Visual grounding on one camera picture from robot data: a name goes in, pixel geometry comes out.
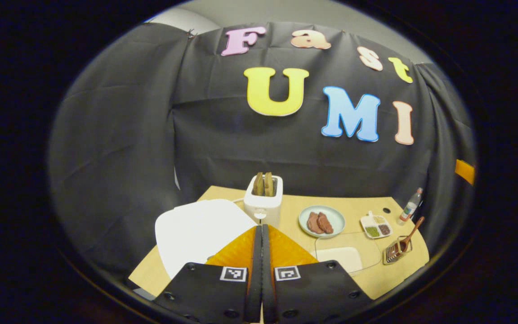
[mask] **sliced meat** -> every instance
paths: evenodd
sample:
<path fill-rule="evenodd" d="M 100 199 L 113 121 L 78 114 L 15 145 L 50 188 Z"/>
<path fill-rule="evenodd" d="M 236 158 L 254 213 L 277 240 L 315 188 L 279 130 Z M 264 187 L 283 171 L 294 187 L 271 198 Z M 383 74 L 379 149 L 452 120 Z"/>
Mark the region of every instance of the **sliced meat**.
<path fill-rule="evenodd" d="M 319 228 L 321 228 L 326 234 L 333 233 L 333 226 L 329 223 L 327 215 L 321 212 L 319 213 L 319 217 L 317 217 L 317 225 L 319 225 Z"/>
<path fill-rule="evenodd" d="M 307 220 L 307 228 L 314 233 L 323 234 L 325 233 L 319 225 L 317 225 L 317 219 L 319 218 L 319 214 L 311 212 L 309 214 L 309 219 Z"/>

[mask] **white cutting board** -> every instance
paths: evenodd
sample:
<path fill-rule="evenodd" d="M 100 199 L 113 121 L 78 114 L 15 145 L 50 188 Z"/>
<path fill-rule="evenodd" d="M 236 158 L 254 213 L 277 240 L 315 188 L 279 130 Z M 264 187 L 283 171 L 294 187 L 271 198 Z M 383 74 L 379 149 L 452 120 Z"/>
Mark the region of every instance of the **white cutting board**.
<path fill-rule="evenodd" d="M 205 263 L 227 244 L 257 226 L 235 203 L 203 200 L 166 211 L 155 221 L 155 238 L 171 279 L 187 262 Z"/>

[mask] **toaster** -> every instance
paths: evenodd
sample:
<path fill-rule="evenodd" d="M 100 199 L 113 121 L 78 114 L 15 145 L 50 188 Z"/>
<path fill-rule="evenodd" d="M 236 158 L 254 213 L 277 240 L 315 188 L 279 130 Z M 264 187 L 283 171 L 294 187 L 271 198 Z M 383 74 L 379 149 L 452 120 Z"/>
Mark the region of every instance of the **toaster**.
<path fill-rule="evenodd" d="M 243 198 L 245 213 L 259 225 L 267 224 L 277 228 L 279 226 L 281 201 L 283 198 L 283 179 L 280 176 L 273 175 L 275 196 L 265 197 L 252 194 L 253 183 L 256 178 L 257 175 L 251 179 L 249 186 L 247 186 L 245 197 Z"/>

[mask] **letter m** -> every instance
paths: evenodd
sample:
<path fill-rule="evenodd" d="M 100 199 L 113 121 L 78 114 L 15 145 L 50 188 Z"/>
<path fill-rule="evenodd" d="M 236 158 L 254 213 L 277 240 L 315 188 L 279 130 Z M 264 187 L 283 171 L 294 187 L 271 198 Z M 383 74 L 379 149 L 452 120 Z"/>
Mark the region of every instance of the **letter m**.
<path fill-rule="evenodd" d="M 326 86 L 323 93 L 329 98 L 329 115 L 327 125 L 321 129 L 325 136 L 339 137 L 343 130 L 339 127 L 339 119 L 343 121 L 343 127 L 348 137 L 352 137 L 359 124 L 361 129 L 357 132 L 357 138 L 362 141 L 376 142 L 377 134 L 377 108 L 381 101 L 371 94 L 364 94 L 353 107 L 351 99 L 343 88 Z"/>

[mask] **orange letter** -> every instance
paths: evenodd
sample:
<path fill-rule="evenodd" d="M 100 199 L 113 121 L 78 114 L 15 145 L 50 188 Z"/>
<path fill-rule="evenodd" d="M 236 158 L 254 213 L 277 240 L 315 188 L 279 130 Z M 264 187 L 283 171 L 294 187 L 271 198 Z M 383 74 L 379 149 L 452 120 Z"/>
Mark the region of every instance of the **orange letter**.
<path fill-rule="evenodd" d="M 407 71 L 409 71 L 409 68 L 401 62 L 399 58 L 389 58 L 389 61 L 393 62 L 393 66 L 395 67 L 395 72 L 397 72 L 397 75 L 401 80 L 407 82 L 407 83 L 413 83 L 413 79 L 407 75 Z"/>
<path fill-rule="evenodd" d="M 411 145 L 414 142 L 413 136 L 411 136 L 411 112 L 413 107 L 403 101 L 393 101 L 393 105 L 397 109 L 397 115 L 399 116 L 399 131 L 395 135 L 395 141 Z"/>
<path fill-rule="evenodd" d="M 383 65 L 379 61 L 377 53 L 363 46 L 357 47 L 357 51 L 361 54 L 359 58 L 363 64 L 377 71 L 381 71 L 383 69 Z"/>
<path fill-rule="evenodd" d="M 315 47 L 316 49 L 326 50 L 331 47 L 331 43 L 327 43 L 325 35 L 318 31 L 294 31 L 291 43 L 295 47 L 308 49 Z"/>

